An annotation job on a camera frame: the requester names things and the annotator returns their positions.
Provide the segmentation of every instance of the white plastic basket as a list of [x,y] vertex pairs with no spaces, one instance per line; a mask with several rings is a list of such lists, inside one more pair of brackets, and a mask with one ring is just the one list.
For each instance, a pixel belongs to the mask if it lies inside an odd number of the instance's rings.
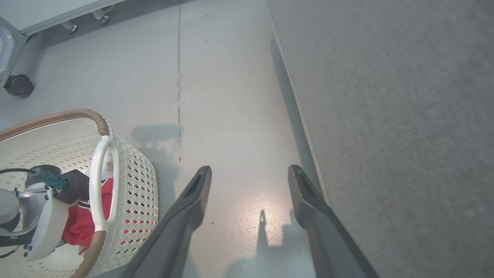
[[[101,167],[113,154],[114,185],[110,217],[101,203]],[[128,263],[158,221],[156,173],[136,148],[111,132],[106,121],[88,109],[47,115],[0,132],[0,169],[55,165],[68,172],[91,166],[89,198],[95,235],[78,269],[61,267],[49,257],[26,262],[20,248],[0,259],[3,278],[92,277]],[[24,189],[25,173],[0,175],[0,188]]]

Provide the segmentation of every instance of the red cloth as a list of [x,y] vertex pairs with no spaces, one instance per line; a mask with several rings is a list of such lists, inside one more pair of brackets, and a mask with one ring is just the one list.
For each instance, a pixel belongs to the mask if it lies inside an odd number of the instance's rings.
[[[113,178],[107,179],[101,187],[101,200],[105,219],[110,216],[112,206]],[[81,245],[89,248],[94,234],[94,222],[91,211],[84,207],[87,202],[81,201],[79,205],[69,208],[69,218],[63,231],[64,240],[70,245]]]

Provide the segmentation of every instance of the floor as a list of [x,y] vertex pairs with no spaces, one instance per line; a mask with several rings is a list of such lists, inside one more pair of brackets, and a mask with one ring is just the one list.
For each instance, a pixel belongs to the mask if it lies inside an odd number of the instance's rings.
[[35,91],[25,99],[0,91],[0,129],[98,111],[153,162],[160,215],[211,166],[184,277],[314,277],[288,166],[317,175],[265,1],[128,0],[110,16],[101,27],[86,15],[72,36],[55,26],[30,42],[40,50],[25,70]]

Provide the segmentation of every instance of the basket handle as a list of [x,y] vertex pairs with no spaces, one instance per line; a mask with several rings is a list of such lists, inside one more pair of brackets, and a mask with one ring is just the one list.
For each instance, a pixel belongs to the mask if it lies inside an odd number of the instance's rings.
[[98,127],[98,133],[101,134],[101,136],[110,135],[110,128],[100,114],[90,109],[78,108],[42,116],[0,131],[0,142],[42,126],[79,118],[87,118],[95,121]]
[[98,257],[103,249],[103,244],[105,243],[106,231],[94,232],[91,245],[87,250],[84,260],[79,265],[79,268],[70,276],[71,278],[85,278],[89,272],[92,270]]

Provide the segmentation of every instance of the gray textured surface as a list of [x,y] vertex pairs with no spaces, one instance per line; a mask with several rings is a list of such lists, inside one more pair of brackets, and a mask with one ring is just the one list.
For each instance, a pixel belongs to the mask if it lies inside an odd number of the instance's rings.
[[493,2],[268,3],[330,204],[378,274],[493,277]]

